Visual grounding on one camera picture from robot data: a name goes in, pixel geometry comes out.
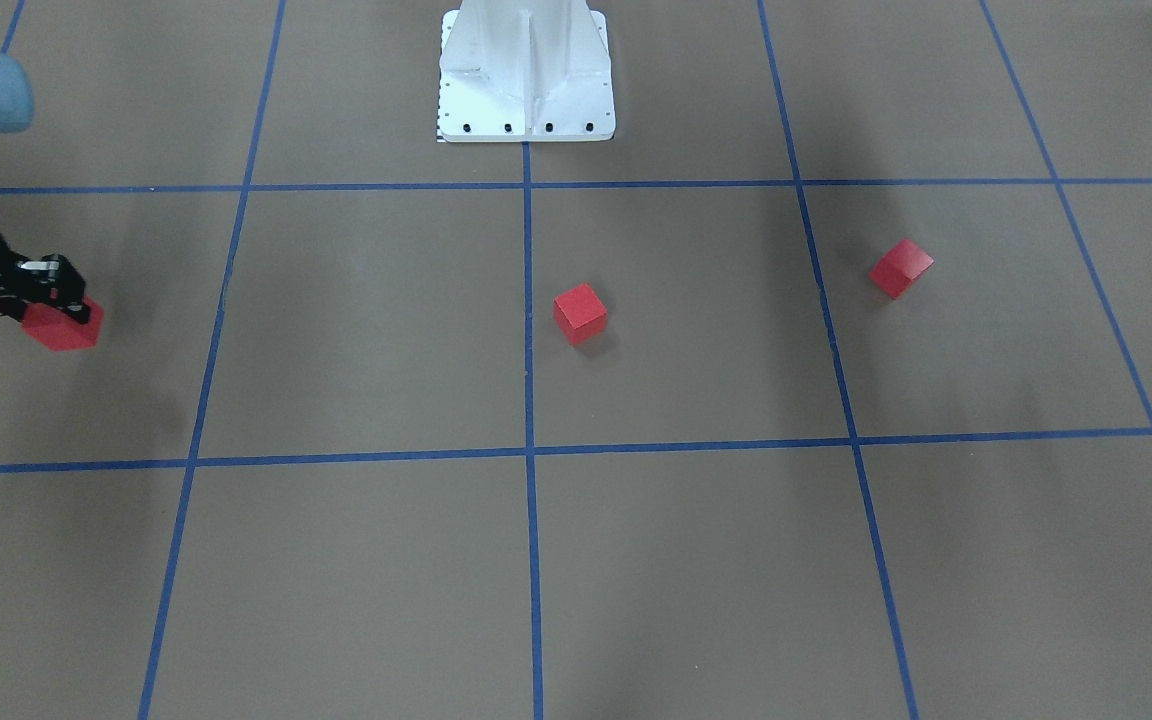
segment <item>red block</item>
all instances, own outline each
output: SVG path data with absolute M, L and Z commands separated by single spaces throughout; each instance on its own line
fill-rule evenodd
M 607 328 L 607 308 L 589 283 L 573 287 L 554 300 L 554 323 L 567 342 L 579 344 Z
M 896 300 L 902 291 L 909 290 L 909 286 L 919 275 L 931 268 L 932 263 L 932 256 L 924 252 L 922 247 L 915 245 L 911 240 L 902 240 L 869 271 L 869 279 L 890 295 L 892 300 Z
M 61 313 L 54 306 L 44 305 L 41 302 L 24 309 L 24 318 L 20 320 L 20 328 L 29 333 L 33 340 L 44 343 L 52 351 L 82 350 L 84 347 L 96 346 L 96 339 L 100 336 L 100 325 L 105 320 L 105 311 L 100 305 L 96 305 L 91 297 L 84 297 L 88 306 L 91 306 L 91 319 L 86 325 L 78 325 L 69 314 Z

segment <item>white bracket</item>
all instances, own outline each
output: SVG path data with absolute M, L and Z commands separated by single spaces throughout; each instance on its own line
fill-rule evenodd
M 447 142 L 611 141 L 607 18 L 585 0 L 465 0 L 444 15 L 438 135 Z

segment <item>gray floor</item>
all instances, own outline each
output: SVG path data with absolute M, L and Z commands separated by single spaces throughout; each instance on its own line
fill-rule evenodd
M 450 6 L 0 0 L 108 311 L 0 321 L 0 719 L 1152 717 L 1152 0 L 600 0 L 531 149 Z

